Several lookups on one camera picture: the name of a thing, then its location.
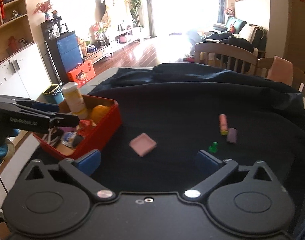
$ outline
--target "trash can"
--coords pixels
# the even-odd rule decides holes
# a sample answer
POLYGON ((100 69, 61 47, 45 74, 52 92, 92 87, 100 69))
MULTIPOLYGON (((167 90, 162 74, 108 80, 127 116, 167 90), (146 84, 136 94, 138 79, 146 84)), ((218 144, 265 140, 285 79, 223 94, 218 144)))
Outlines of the trash can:
POLYGON ((45 96, 47 102, 51 104, 58 105, 64 101, 61 85, 51 85, 42 94, 45 96))

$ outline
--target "white bottle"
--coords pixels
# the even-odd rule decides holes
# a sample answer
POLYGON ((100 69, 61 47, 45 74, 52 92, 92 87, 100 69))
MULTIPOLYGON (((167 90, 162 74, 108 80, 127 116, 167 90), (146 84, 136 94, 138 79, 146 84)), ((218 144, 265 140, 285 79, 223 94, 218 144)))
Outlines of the white bottle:
POLYGON ((78 89, 78 84, 76 82, 69 82, 65 84, 62 87, 62 93, 70 111, 77 115, 80 120, 86 119, 88 117, 88 110, 82 94, 78 89))

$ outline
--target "pink square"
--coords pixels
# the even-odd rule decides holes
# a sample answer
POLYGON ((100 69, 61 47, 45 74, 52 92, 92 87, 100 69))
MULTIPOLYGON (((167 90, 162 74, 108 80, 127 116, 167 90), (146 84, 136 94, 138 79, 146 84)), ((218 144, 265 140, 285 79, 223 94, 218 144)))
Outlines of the pink square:
POLYGON ((157 143, 151 139, 147 134, 142 133, 135 139, 131 140, 129 146, 140 156, 143 157, 152 151, 157 143))

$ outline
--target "red storage box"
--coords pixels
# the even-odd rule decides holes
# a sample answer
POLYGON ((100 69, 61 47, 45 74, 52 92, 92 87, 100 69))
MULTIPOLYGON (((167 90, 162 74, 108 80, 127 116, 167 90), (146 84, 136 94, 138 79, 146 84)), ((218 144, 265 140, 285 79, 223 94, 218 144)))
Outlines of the red storage box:
POLYGON ((94 67, 91 60, 87 60, 85 63, 79 64, 76 68, 69 71, 67 76, 70 81, 76 82, 80 88, 95 77, 96 73, 94 72, 94 67))
MULTIPOLYGON (((110 140, 115 131, 122 124, 118 103, 112 99, 99 98, 93 96, 83 96, 86 107, 93 109, 97 105, 109 106, 109 112, 101 119, 97 126, 92 130, 81 143, 76 147, 71 155, 65 155, 59 152, 56 148, 50 146, 42 140, 43 134, 34 133, 36 139, 40 142, 41 147, 53 157, 62 160, 65 158, 78 159, 84 154, 93 149, 102 150, 107 142, 110 140)), ((61 113, 70 113, 70 109, 63 101, 59 104, 61 113)))

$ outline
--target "flower vase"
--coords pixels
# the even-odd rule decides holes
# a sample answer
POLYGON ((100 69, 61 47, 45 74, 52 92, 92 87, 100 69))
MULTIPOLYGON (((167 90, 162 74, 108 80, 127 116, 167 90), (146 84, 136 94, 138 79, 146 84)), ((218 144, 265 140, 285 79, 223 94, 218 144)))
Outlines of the flower vase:
POLYGON ((48 12, 45 12, 45 21, 50 20, 50 16, 48 12))

